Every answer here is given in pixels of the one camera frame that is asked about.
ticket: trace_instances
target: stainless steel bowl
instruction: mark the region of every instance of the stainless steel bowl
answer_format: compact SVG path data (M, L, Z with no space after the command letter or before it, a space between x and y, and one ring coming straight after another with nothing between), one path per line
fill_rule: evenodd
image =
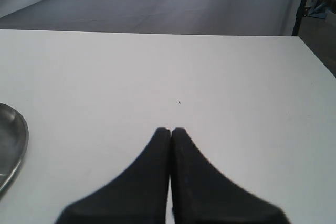
M0 193L19 171L28 136L28 126L22 115L0 103Z

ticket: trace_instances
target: white table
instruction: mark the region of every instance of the white table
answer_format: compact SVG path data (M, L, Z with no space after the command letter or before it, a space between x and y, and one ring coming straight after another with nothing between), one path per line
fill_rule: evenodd
M336 220L336 79L299 38L0 30L0 101L30 130L1 224L54 223L158 126L293 224Z

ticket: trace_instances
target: floor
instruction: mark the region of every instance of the floor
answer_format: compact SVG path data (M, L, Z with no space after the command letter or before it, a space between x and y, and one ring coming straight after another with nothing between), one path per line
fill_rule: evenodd
M336 26L323 19L303 19L299 37L336 77Z

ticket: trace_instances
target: gray curtain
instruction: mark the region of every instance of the gray curtain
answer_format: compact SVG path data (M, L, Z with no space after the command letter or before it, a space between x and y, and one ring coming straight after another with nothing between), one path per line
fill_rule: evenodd
M0 18L0 28L290 35L299 1L43 0Z

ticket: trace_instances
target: black metal stand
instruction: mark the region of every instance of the black metal stand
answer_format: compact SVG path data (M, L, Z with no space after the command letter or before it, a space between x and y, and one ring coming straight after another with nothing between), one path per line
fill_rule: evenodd
M306 2L307 0L301 0L298 11L296 12L296 20L295 20L292 36L298 36L302 19L306 17L307 15Z

